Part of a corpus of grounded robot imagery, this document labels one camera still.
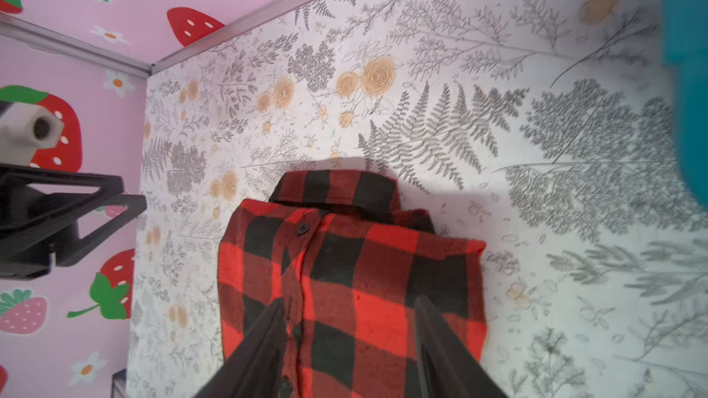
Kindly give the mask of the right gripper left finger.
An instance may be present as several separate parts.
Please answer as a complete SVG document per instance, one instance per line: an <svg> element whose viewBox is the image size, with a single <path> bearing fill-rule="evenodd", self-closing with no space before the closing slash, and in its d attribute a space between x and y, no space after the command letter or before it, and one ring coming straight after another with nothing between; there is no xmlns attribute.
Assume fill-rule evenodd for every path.
<svg viewBox="0 0 708 398"><path fill-rule="evenodd" d="M286 341L285 308L278 298L195 397L278 397Z"/></svg>

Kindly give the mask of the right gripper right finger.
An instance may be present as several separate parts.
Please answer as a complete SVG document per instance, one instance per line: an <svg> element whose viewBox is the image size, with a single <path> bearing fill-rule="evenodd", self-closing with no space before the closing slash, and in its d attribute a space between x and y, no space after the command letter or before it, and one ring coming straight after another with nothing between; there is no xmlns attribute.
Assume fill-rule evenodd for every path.
<svg viewBox="0 0 708 398"><path fill-rule="evenodd" d="M423 397L505 398L425 296L415 301L415 339Z"/></svg>

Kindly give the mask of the red black plaid shirt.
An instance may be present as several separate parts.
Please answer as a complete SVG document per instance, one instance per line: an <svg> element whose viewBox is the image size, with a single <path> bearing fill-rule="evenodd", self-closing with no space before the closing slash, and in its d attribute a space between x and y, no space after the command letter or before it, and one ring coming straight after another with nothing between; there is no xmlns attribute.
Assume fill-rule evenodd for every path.
<svg viewBox="0 0 708 398"><path fill-rule="evenodd" d="M427 297L480 357L485 247L438 235L385 176L288 172L269 199L239 204L219 245L223 352L282 300L284 396L417 397L415 301Z"/></svg>

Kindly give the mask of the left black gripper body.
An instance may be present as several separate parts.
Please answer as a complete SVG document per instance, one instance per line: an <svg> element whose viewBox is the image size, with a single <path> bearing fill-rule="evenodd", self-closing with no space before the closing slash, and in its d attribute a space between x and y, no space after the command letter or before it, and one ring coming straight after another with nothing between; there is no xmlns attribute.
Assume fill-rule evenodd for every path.
<svg viewBox="0 0 708 398"><path fill-rule="evenodd" d="M1 278L36 279L76 265L147 209L119 176L1 167ZM87 236L79 219L99 207L125 211Z"/></svg>

